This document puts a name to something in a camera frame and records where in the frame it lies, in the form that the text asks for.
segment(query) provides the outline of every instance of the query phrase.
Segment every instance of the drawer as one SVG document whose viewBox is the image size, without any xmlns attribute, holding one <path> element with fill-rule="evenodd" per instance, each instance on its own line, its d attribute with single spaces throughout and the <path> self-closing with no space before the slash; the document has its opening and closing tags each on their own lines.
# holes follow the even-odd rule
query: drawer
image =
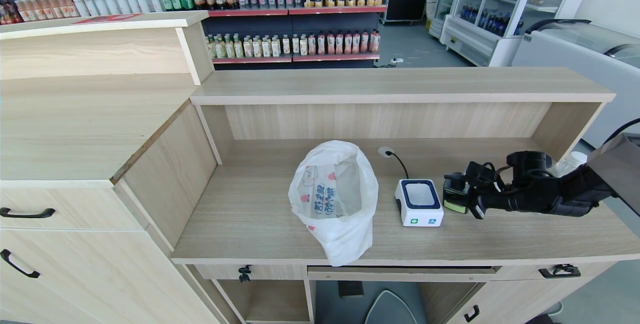
<svg viewBox="0 0 640 324">
<path fill-rule="evenodd" d="M 199 273 L 204 279 L 238 279 L 240 269 L 249 267 L 247 273 L 251 280 L 254 279 L 279 279 L 279 280 L 302 280 L 307 278 L 307 267 L 304 265 L 196 265 Z"/>
<path fill-rule="evenodd" d="M 3 228 L 142 229 L 111 188 L 7 188 L 3 185 L 0 195 Z"/>
</svg>

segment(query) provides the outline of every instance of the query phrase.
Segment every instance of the shelf compartment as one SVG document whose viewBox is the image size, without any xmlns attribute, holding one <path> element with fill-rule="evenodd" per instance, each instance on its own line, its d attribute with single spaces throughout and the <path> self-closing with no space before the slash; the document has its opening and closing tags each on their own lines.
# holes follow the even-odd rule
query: shelf compartment
<svg viewBox="0 0 640 324">
<path fill-rule="evenodd" d="M 320 62 L 323 60 L 371 60 L 380 59 L 380 53 L 358 53 L 342 55 L 295 55 L 293 62 Z"/>
<path fill-rule="evenodd" d="M 246 15 L 287 15 L 286 8 L 210 10 L 209 17 L 242 17 Z"/>
<path fill-rule="evenodd" d="M 258 56 L 245 58 L 213 58 L 213 64 L 237 64 L 237 63 L 287 63 L 291 62 L 291 56 Z"/>
<path fill-rule="evenodd" d="M 304 281 L 217 281 L 235 314 L 247 323 L 308 323 Z"/>
<path fill-rule="evenodd" d="M 367 13 L 367 12 L 384 12 L 387 10 L 386 5 L 366 5 L 359 7 L 302 7 L 289 8 L 289 14 L 324 14 L 324 13 Z"/>
</svg>

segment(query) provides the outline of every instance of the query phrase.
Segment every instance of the black handle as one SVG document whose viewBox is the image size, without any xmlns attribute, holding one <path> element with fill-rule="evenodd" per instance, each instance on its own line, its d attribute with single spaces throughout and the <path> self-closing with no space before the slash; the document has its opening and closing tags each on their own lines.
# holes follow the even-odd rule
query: black handle
<svg viewBox="0 0 640 324">
<path fill-rule="evenodd" d="M 9 212 L 11 212 L 11 210 L 9 208 L 5 208 L 5 207 L 0 208 L 0 216 L 5 217 L 5 218 L 34 218 L 34 219 L 42 219 L 42 218 L 51 217 L 53 215 L 53 213 L 56 212 L 56 210 L 53 209 L 53 208 L 46 208 L 40 214 L 30 214 L 30 215 L 9 214 Z"/>
<path fill-rule="evenodd" d="M 473 319 L 476 319 L 478 315 L 480 315 L 480 308 L 478 308 L 478 306 L 473 306 L 473 314 L 471 316 L 469 316 L 468 314 L 465 314 L 464 320 L 466 320 L 467 323 L 471 323 L 471 321 Z"/>
<path fill-rule="evenodd" d="M 538 272 L 542 274 L 542 276 L 546 279 L 557 279 L 557 278 L 571 278 L 571 277 L 580 277 L 582 274 L 578 267 L 574 267 L 570 264 L 564 265 L 556 265 L 549 272 L 548 269 L 538 269 Z"/>
<path fill-rule="evenodd" d="M 14 269 L 16 269 L 18 272 L 25 274 L 25 276 L 29 277 L 29 278 L 34 278 L 36 279 L 37 277 L 40 276 L 40 274 L 38 272 L 36 272 L 35 270 L 32 273 L 27 273 L 25 271 L 23 271 L 22 269 L 18 268 L 18 265 L 15 265 L 13 263 L 11 263 L 11 261 L 9 260 L 9 256 L 11 255 L 11 252 L 9 251 L 9 249 L 3 249 L 2 252 L 0 252 L 0 256 L 2 256 L 2 259 L 4 261 L 6 261 L 7 263 L 9 263 L 10 266 L 12 266 Z"/>
</svg>

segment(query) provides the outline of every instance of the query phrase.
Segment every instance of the beverage shelf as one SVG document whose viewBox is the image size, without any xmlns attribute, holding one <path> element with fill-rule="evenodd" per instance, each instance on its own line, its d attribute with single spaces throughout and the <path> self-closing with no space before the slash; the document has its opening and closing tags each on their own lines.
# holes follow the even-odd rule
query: beverage shelf
<svg viewBox="0 0 640 324">
<path fill-rule="evenodd" d="M 213 64 L 233 63 L 287 63 L 291 62 L 291 56 L 258 56 L 249 58 L 213 58 Z"/>
<path fill-rule="evenodd" d="M 210 10 L 209 17 L 240 17 L 245 15 L 287 15 L 286 8 L 264 8 L 264 9 L 222 9 Z"/>
<path fill-rule="evenodd" d="M 358 53 L 342 55 L 295 55 L 293 62 L 314 62 L 322 60 L 371 60 L 380 59 L 380 53 Z"/>
<path fill-rule="evenodd" d="M 323 14 L 323 13 L 367 13 L 367 12 L 384 12 L 387 10 L 386 4 L 382 5 L 364 5 L 359 7 L 301 7 L 289 8 L 289 14 Z"/>
</svg>

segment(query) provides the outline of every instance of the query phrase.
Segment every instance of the wire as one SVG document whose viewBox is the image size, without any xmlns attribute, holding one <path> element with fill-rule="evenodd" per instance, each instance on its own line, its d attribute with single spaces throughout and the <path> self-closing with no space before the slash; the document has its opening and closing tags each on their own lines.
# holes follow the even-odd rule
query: wire
<svg viewBox="0 0 640 324">
<path fill-rule="evenodd" d="M 407 172 L 407 167 L 405 167 L 405 164 L 400 160 L 400 157 L 398 157 L 395 153 L 391 151 L 386 151 L 384 153 L 388 156 L 394 156 L 396 159 L 398 159 L 398 162 L 400 162 L 400 164 L 402 165 L 402 169 L 404 169 L 404 176 L 406 176 L 406 178 L 409 179 L 409 173 Z"/>
<path fill-rule="evenodd" d="M 389 294 L 393 295 L 396 299 L 398 299 L 398 301 L 400 301 L 400 303 L 402 303 L 402 305 L 406 308 L 406 311 L 409 312 L 409 314 L 411 315 L 411 319 L 413 319 L 414 324 L 418 324 L 418 321 L 416 321 L 416 318 L 414 317 L 414 313 L 409 309 L 409 306 L 407 305 L 407 303 L 405 301 L 403 301 L 402 298 L 398 297 L 394 292 L 391 292 L 391 290 L 388 290 L 388 289 L 382 290 L 382 292 L 380 292 L 380 294 L 377 295 L 377 297 L 375 298 L 375 301 L 373 301 L 373 304 L 371 304 L 371 308 L 369 308 L 368 312 L 366 313 L 366 318 L 364 320 L 364 324 L 367 324 L 369 322 L 369 315 L 371 314 L 371 311 L 373 310 L 373 308 L 378 303 L 378 300 L 385 293 L 389 293 Z"/>
<path fill-rule="evenodd" d="M 608 136 L 608 138 L 604 141 L 604 143 L 609 142 L 610 140 L 612 140 L 613 138 L 615 138 L 617 135 L 619 135 L 620 133 L 622 133 L 622 131 L 626 130 L 627 128 L 633 126 L 634 124 L 638 124 L 640 123 L 640 118 L 636 118 L 633 121 L 629 121 L 626 122 L 625 124 L 623 124 L 620 128 L 618 128 L 617 130 L 615 130 L 615 132 L 611 133 L 610 136 Z"/>
</svg>

